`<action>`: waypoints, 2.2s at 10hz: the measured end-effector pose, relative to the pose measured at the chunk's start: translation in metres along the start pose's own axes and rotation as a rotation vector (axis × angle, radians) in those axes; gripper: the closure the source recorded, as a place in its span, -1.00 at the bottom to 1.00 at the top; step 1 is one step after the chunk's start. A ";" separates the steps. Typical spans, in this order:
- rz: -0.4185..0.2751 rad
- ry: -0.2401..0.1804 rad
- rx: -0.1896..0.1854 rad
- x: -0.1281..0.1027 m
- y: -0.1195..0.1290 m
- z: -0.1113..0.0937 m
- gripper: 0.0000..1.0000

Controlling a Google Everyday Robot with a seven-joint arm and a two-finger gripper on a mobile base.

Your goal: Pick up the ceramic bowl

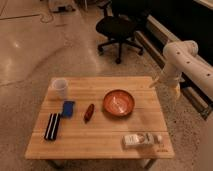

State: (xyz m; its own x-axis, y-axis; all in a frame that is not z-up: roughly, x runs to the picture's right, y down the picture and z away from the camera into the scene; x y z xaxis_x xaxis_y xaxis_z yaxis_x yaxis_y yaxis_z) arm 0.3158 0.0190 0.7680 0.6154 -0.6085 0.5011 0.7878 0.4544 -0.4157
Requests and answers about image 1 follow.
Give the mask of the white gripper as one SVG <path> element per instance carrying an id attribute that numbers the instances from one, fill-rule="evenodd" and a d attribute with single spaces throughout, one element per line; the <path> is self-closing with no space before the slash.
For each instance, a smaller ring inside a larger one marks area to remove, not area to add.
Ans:
<path id="1" fill-rule="evenodd" d="M 178 70 L 176 71 L 166 71 L 163 70 L 159 77 L 157 77 L 150 85 L 149 88 L 155 87 L 159 82 L 165 84 L 168 87 L 173 87 L 173 94 L 175 99 L 179 99 L 181 95 L 180 90 L 180 79 L 181 79 L 182 73 Z"/>

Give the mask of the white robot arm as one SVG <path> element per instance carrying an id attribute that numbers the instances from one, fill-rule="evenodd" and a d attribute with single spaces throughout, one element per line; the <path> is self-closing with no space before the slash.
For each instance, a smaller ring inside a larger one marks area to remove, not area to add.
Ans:
<path id="1" fill-rule="evenodd" d="M 185 74 L 213 101 L 213 66 L 199 60 L 197 55 L 198 44 L 193 40 L 167 43 L 163 48 L 166 63 L 150 86 L 164 84 L 179 98 L 180 77 Z"/>

